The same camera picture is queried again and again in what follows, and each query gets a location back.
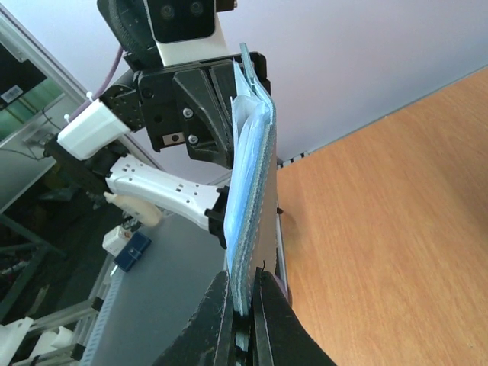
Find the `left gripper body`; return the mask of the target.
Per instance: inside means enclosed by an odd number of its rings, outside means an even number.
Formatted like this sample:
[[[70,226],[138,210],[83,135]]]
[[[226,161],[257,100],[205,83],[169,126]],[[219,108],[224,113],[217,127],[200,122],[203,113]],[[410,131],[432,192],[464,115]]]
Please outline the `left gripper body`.
[[[235,54],[143,71],[135,78],[144,124],[152,147],[156,152],[169,146],[172,137],[177,133],[183,134],[183,138],[178,143],[186,144],[180,121],[181,111],[178,109],[172,86],[175,73],[192,69],[200,64],[214,63],[225,59],[231,59],[233,63],[242,64],[242,57]]]

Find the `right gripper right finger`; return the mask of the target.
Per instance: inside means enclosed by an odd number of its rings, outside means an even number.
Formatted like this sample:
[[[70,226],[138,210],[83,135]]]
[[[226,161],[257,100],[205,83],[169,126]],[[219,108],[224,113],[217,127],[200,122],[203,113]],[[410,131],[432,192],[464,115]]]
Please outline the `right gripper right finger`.
[[[252,365],[334,365],[303,328],[275,276],[255,273],[251,321]]]

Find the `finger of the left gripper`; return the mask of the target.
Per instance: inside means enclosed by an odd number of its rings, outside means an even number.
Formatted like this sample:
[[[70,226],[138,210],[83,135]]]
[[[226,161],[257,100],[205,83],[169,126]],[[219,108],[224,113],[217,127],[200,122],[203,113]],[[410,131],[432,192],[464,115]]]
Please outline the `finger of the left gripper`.
[[[231,98],[236,96],[233,61],[200,64],[172,79],[191,159],[233,167]]]

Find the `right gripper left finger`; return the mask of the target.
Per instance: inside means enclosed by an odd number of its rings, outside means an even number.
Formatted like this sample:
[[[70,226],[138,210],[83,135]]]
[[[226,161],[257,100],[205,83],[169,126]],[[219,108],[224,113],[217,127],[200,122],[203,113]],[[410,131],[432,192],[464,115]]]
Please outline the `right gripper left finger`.
[[[227,271],[217,273],[187,325],[154,365],[234,365],[233,298]]]

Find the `teal card holder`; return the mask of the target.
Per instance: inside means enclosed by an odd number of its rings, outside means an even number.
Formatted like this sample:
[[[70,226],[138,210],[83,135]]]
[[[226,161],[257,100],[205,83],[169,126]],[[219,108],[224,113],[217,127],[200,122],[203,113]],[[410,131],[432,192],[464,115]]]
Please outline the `teal card holder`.
[[[241,43],[240,50],[242,60],[233,62],[235,151],[224,237],[233,306],[246,316],[256,269],[274,269],[277,261],[277,123],[275,103],[258,79],[247,45]]]

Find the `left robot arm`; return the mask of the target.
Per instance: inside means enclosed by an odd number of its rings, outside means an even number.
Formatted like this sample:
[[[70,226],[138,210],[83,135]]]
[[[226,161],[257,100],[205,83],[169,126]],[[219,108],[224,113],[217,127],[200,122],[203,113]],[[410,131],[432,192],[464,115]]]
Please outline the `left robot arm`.
[[[47,142],[87,191],[115,193],[121,139],[145,130],[154,151],[186,145],[193,160],[231,169],[240,131],[235,63],[218,15],[234,1],[99,1],[130,69],[108,80]]]

